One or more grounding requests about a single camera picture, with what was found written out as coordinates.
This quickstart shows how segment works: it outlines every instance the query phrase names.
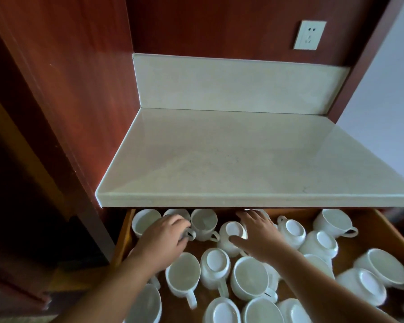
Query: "white marble countertop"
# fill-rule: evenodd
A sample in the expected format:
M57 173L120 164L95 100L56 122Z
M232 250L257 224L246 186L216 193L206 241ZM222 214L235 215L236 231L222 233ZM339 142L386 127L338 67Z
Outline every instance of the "white marble countertop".
M141 108L102 207L404 206L404 178L322 116Z

